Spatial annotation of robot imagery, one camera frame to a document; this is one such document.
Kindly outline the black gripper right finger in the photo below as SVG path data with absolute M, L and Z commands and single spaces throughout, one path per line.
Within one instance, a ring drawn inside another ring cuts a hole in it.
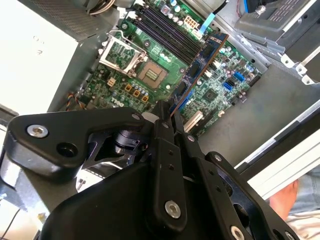
M 175 134 L 186 151 L 188 168 L 206 198 L 205 221 L 217 240 L 296 240 L 298 236 L 218 152 L 203 154 L 184 131 L 180 113 L 172 114 Z

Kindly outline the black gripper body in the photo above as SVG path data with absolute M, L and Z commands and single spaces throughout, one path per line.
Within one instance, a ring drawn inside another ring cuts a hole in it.
M 177 163 L 133 164 L 59 204 L 43 240 L 221 240 L 204 189 Z

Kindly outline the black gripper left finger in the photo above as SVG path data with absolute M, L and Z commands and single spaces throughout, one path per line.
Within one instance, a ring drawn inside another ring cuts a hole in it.
M 54 211 L 76 195 L 70 183 L 98 155 L 129 155 L 137 164 L 179 164 L 169 106 L 144 117 L 131 107 L 21 115 L 8 124 L 0 157 L 0 190 L 25 210 Z

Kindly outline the person's hand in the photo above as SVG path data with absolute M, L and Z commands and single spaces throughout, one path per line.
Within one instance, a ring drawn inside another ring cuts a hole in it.
M 270 207 L 285 221 L 297 199 L 299 180 L 295 180 L 269 198 Z

